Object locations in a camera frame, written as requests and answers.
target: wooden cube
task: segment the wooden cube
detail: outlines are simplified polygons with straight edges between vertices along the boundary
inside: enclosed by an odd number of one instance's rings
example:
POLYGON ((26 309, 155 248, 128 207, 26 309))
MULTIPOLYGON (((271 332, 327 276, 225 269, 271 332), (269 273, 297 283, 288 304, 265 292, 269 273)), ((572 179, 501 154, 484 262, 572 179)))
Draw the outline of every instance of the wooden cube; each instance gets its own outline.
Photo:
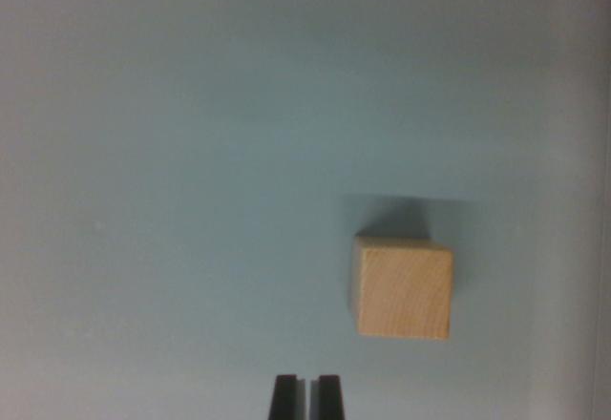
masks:
POLYGON ((434 241, 356 237, 350 305, 359 334, 448 339, 452 262, 434 241))

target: cube top face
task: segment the cube top face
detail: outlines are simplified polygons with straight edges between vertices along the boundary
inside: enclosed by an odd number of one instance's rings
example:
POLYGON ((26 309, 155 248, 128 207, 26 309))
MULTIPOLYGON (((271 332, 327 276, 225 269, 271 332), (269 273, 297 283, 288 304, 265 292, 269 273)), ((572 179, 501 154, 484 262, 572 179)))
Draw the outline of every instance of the cube top face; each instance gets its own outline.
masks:
POLYGON ((434 241, 357 237, 352 314, 360 334, 448 339, 452 251, 434 241))

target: table surface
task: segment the table surface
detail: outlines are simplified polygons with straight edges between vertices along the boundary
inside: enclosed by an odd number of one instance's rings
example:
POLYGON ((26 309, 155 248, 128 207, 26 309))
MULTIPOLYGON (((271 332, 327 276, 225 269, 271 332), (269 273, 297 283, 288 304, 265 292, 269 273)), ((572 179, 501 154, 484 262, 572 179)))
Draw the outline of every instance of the table surface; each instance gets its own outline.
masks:
POLYGON ((602 419, 610 12, 0 0, 0 417, 602 419), (449 341, 357 335, 364 230, 453 250, 449 341))

